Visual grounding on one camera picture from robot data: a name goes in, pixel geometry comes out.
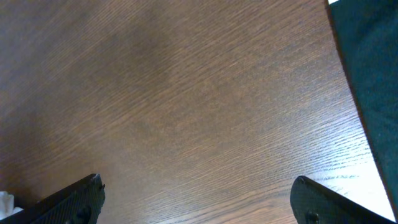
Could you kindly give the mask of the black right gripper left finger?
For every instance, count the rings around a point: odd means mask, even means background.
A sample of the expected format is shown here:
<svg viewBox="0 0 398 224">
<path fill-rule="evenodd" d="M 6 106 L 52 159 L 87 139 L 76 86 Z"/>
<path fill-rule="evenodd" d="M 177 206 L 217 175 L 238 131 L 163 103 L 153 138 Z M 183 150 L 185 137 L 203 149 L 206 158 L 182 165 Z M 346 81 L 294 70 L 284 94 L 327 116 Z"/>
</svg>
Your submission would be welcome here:
<svg viewBox="0 0 398 224">
<path fill-rule="evenodd" d="M 1 220 L 1 224 L 96 224 L 104 201 L 100 175 L 90 174 L 34 206 Z"/>
</svg>

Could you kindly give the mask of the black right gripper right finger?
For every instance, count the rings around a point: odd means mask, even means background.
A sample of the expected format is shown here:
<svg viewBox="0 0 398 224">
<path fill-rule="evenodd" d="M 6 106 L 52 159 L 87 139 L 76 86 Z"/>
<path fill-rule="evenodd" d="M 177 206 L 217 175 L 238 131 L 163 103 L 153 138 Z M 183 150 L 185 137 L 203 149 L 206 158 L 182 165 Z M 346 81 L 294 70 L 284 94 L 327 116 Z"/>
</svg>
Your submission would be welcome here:
<svg viewBox="0 0 398 224">
<path fill-rule="evenodd" d="M 395 224 L 302 175 L 292 185 L 290 205 L 303 224 Z"/>
</svg>

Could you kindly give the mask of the white t-shirt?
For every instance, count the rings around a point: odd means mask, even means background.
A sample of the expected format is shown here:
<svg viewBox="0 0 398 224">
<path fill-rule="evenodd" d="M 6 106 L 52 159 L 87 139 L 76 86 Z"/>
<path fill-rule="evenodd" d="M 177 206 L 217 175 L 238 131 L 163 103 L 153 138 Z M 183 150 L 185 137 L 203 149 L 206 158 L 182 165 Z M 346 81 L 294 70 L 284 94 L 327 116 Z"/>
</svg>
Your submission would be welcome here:
<svg viewBox="0 0 398 224">
<path fill-rule="evenodd" d="M 23 208 L 14 206 L 14 196 L 6 191 L 0 191 L 0 219 L 3 220 L 22 211 Z"/>
</svg>

